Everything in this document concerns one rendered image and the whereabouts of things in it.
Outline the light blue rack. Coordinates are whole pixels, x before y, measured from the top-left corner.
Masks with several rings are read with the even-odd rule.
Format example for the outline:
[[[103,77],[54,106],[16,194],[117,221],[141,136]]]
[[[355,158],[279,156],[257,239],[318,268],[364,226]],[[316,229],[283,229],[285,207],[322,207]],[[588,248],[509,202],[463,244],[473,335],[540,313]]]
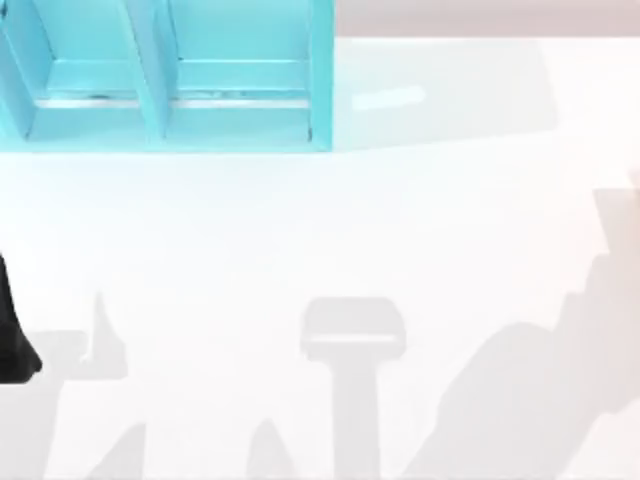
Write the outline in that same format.
[[[0,152],[328,152],[336,0],[0,0]]]

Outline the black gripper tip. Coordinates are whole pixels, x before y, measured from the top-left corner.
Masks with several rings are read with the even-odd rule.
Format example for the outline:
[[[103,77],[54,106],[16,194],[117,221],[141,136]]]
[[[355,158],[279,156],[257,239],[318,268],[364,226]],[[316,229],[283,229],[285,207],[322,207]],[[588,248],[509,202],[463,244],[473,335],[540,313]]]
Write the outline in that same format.
[[[24,384],[43,362],[18,320],[4,257],[0,254],[0,384]]]

